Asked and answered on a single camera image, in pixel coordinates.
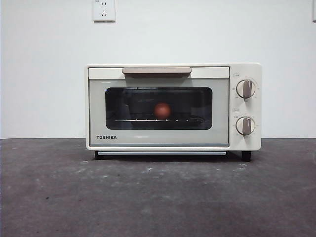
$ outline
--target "toaster oven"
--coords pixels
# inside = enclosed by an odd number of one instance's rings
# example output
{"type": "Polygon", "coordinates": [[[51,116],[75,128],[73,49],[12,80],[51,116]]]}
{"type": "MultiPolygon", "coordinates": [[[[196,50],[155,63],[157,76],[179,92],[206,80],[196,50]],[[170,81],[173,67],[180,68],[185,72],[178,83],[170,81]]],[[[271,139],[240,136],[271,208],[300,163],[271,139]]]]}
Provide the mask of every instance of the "toaster oven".
{"type": "Polygon", "coordinates": [[[86,67],[86,147],[104,155],[225,155],[261,147],[261,66],[86,67]]]}

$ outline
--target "temperature knob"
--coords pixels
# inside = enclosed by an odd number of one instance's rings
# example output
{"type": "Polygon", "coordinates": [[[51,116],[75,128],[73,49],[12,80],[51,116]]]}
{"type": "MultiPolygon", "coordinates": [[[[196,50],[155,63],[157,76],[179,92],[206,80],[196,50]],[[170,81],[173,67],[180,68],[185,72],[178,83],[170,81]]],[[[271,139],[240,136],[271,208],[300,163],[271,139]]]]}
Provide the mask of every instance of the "temperature knob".
{"type": "Polygon", "coordinates": [[[237,131],[244,136],[247,136],[255,130],[255,122],[249,117],[242,117],[236,122],[237,131]]]}
{"type": "Polygon", "coordinates": [[[251,80],[242,80],[236,87],[237,94],[244,99],[250,98],[255,93],[256,86],[251,80]]]}

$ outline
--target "oven window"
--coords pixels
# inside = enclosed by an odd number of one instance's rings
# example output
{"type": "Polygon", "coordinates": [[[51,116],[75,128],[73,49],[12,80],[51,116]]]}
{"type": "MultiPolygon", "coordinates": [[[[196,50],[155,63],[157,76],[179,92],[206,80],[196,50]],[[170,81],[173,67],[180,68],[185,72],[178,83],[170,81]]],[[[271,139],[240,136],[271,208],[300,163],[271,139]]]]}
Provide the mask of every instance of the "oven window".
{"type": "Polygon", "coordinates": [[[208,87],[112,87],[105,91],[106,127],[114,130],[208,130],[208,87]]]}

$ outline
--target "oven handle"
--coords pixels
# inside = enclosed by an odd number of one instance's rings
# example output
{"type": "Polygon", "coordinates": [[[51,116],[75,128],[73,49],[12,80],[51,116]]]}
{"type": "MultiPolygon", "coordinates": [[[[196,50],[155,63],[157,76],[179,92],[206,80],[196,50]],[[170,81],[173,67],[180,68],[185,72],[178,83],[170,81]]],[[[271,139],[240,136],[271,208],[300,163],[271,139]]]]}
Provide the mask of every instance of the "oven handle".
{"type": "Polygon", "coordinates": [[[125,75],[143,75],[143,74],[190,74],[190,67],[165,67],[165,68],[123,68],[125,75]]]}

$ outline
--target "knob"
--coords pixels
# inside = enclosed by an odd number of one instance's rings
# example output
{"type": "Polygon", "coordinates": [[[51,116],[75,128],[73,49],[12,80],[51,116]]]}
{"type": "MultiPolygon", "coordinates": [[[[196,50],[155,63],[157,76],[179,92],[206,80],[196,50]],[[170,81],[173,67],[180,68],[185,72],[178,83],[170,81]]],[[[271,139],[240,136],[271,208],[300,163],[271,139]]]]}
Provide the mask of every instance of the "knob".
{"type": "Polygon", "coordinates": [[[236,87],[237,94],[244,99],[250,98],[255,93],[256,86],[251,80],[242,80],[236,87]]]}
{"type": "Polygon", "coordinates": [[[255,122],[249,117],[242,117],[236,122],[237,131],[244,136],[247,136],[255,130],[255,122]]]}

